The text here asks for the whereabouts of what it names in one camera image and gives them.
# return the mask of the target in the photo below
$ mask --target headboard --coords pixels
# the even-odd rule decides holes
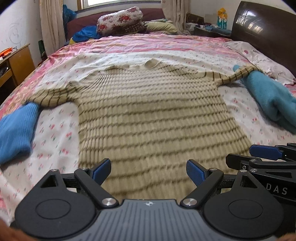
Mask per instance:
[[[141,11],[143,13],[143,21],[150,21],[150,20],[165,18],[163,14],[163,10],[161,8],[142,8]],[[99,17],[109,13],[113,13],[113,12],[116,12],[116,11],[95,13],[85,17],[76,18],[68,22],[67,23],[68,40],[73,37],[74,33],[80,31],[84,27],[96,25]]]
[[[231,38],[250,43],[296,76],[296,15],[242,1],[235,14]]]

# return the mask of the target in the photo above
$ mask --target bedside table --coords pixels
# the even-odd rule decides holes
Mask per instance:
[[[207,31],[205,29],[194,27],[193,35],[203,36],[203,37],[211,37],[211,38],[227,38],[230,39],[230,36],[215,33],[212,31]]]
[[[0,71],[5,70],[0,76],[0,104],[19,86],[25,78],[35,69],[29,44],[12,52],[0,61]]]

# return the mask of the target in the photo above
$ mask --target white pillowcase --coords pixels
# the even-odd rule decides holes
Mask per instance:
[[[296,81],[293,74],[286,67],[260,53],[251,44],[243,41],[230,41],[225,44],[283,85],[293,84]]]

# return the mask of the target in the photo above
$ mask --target glossy wooden headboard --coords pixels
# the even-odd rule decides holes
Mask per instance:
[[[242,1],[231,38],[245,41],[296,76],[296,15],[271,6]]]

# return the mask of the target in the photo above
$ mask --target window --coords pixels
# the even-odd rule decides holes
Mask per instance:
[[[133,1],[149,1],[149,2],[157,1],[157,2],[159,2],[160,0],[82,0],[81,1],[81,8],[85,9],[88,7],[104,5],[104,4],[108,4],[108,3],[121,3],[121,2],[133,2]]]

